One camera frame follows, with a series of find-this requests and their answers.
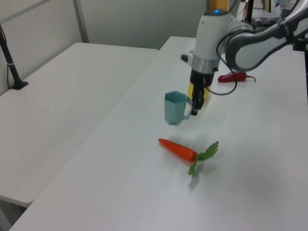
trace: red chili pepper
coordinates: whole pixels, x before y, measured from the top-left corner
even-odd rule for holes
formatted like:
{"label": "red chili pepper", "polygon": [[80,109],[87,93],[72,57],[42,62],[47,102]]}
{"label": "red chili pepper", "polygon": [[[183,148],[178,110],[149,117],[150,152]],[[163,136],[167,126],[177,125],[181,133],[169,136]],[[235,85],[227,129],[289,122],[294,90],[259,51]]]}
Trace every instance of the red chili pepper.
{"label": "red chili pepper", "polygon": [[[237,78],[237,81],[245,81],[247,78],[253,78],[255,82],[257,81],[255,77],[248,76],[246,72],[234,71],[234,73]],[[235,78],[232,72],[218,77],[218,82],[234,82],[234,81],[235,81]]]}
{"label": "red chili pepper", "polygon": [[158,141],[184,160],[187,160],[191,163],[196,160],[198,153],[195,150],[162,138],[158,139]]}

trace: black cable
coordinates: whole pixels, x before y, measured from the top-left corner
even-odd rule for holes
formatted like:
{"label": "black cable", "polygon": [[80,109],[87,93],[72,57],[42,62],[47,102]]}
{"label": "black cable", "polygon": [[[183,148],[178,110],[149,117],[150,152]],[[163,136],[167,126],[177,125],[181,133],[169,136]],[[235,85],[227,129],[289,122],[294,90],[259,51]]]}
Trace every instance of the black cable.
{"label": "black cable", "polygon": [[245,4],[244,8],[241,10],[241,12],[239,12],[239,13],[238,13],[238,15],[237,15],[237,16],[239,16],[239,15],[243,12],[243,10],[244,10],[244,9],[246,8],[246,6],[247,6],[247,3],[248,3],[248,2],[246,2],[246,4]]}
{"label": "black cable", "polygon": [[6,68],[6,81],[8,82],[8,88],[11,89],[10,87],[10,84],[9,84],[9,65],[7,65],[7,68]]}
{"label": "black cable", "polygon": [[1,24],[0,24],[0,31],[1,31],[1,33],[3,34],[4,41],[5,41],[5,44],[6,44],[6,37],[5,37],[5,33],[4,33],[4,31],[3,31],[2,27],[1,27]]}
{"label": "black cable", "polygon": [[[3,34],[5,44],[7,45],[5,33],[4,33],[4,31],[3,31],[2,27],[1,27],[1,25],[0,25],[0,31],[1,31],[1,33]],[[8,88],[11,89],[10,84],[9,84],[9,65],[8,65],[8,64],[6,64],[6,81],[7,81],[7,83],[8,83]]]}
{"label": "black cable", "polygon": [[220,44],[223,42],[223,40],[225,40],[225,39],[226,39],[228,36],[230,36],[231,34],[233,34],[233,32],[227,34],[225,37],[223,37],[223,38],[219,41],[219,43],[218,43],[217,46],[216,46],[216,54],[218,55],[218,57],[220,58],[220,60],[221,60],[221,61],[230,69],[230,71],[232,72],[232,74],[233,74],[233,76],[234,76],[234,80],[235,80],[234,88],[233,88],[231,91],[227,92],[227,93],[217,93],[217,92],[211,91],[208,87],[206,87],[206,89],[207,89],[210,93],[212,93],[212,94],[214,94],[214,95],[229,95],[229,94],[231,94],[232,92],[234,92],[235,89],[236,89],[236,87],[237,87],[237,77],[236,77],[234,71],[233,71],[232,68],[227,64],[227,62],[223,60],[223,58],[221,57],[220,53],[218,52],[218,48],[219,48]]}

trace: chili pepper stem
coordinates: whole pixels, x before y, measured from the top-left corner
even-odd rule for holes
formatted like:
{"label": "chili pepper stem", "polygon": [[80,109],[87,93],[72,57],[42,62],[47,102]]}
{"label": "chili pepper stem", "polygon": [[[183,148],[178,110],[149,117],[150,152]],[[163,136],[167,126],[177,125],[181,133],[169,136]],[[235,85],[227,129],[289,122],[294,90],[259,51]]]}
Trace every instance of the chili pepper stem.
{"label": "chili pepper stem", "polygon": [[255,77],[253,76],[247,76],[246,78],[253,78],[255,80],[255,82],[257,81]]}

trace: carrot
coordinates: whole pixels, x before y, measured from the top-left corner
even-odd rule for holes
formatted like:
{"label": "carrot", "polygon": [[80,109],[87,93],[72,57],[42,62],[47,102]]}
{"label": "carrot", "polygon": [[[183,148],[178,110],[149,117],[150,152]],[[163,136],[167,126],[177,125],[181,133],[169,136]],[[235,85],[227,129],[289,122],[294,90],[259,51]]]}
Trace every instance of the carrot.
{"label": "carrot", "polygon": [[158,141],[184,160],[191,163],[196,160],[198,153],[195,150],[162,138],[158,139]]}
{"label": "carrot", "polygon": [[218,150],[218,141],[210,145],[204,153],[197,153],[195,150],[185,147],[181,144],[174,143],[166,139],[158,139],[158,141],[172,151],[174,154],[192,163],[188,170],[188,174],[192,175],[195,172],[198,161],[203,161],[211,158]]}

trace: white wall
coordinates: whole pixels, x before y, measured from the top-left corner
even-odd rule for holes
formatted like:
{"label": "white wall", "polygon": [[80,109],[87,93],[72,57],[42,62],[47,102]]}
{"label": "white wall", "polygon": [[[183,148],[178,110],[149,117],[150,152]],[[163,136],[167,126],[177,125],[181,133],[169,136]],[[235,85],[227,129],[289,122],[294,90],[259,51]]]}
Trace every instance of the white wall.
{"label": "white wall", "polygon": [[[72,44],[81,42],[72,0],[50,0],[1,26],[21,79]],[[6,60],[0,49],[0,95],[5,91]]]}
{"label": "white wall", "polygon": [[195,37],[206,0],[77,0],[90,43],[159,49]]}

